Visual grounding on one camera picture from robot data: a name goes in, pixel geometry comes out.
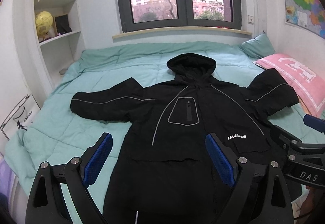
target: globe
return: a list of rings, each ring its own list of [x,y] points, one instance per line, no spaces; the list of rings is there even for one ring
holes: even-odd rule
[[[48,33],[53,25],[53,16],[50,12],[42,11],[35,16],[37,36],[42,37]]]

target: jacket sleeve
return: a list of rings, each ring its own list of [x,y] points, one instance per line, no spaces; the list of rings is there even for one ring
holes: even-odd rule
[[[144,102],[144,88],[129,78],[110,89],[100,92],[76,93],[71,100],[71,111],[91,120],[131,121],[139,116]]]
[[[267,118],[285,107],[299,103],[294,89],[276,69],[265,70],[242,91],[246,102],[261,118]]]

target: bookshelf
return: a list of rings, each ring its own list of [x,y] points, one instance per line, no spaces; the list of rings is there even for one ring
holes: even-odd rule
[[[55,36],[50,30],[50,39],[39,43],[38,51],[42,56],[43,66],[49,77],[52,89],[55,89],[62,80],[60,71],[68,68],[78,59],[76,50],[84,47],[84,41],[80,26],[78,0],[33,0],[34,15],[42,11],[50,12],[53,18],[68,15],[69,27],[72,32]],[[39,41],[36,27],[35,37]]]

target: pillow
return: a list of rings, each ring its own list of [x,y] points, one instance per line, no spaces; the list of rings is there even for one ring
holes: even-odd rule
[[[261,59],[275,54],[272,43],[265,33],[242,43],[239,47],[247,56],[254,59]]]
[[[277,53],[254,62],[264,69],[275,68],[287,83],[294,88],[309,112],[320,117],[325,108],[325,81],[286,54]]]

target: map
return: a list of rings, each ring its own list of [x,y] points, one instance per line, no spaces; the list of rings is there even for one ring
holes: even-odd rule
[[[325,10],[319,0],[285,0],[286,22],[325,38]]]

